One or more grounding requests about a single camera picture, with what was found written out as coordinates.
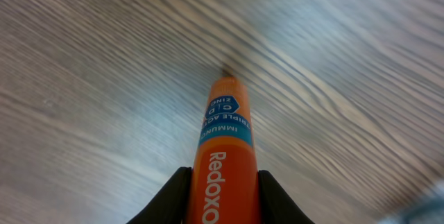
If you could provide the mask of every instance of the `orange bottle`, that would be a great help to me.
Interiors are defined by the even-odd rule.
[[[212,86],[185,223],[261,223],[248,92],[234,77],[221,78]]]

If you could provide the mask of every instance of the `cylindrical container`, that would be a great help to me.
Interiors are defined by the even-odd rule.
[[[234,77],[212,86],[185,223],[261,223],[248,92]]]

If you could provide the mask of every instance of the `wood grain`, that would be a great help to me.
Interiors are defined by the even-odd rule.
[[[210,85],[316,223],[444,176],[444,0],[0,0],[0,223],[125,223],[191,166]]]

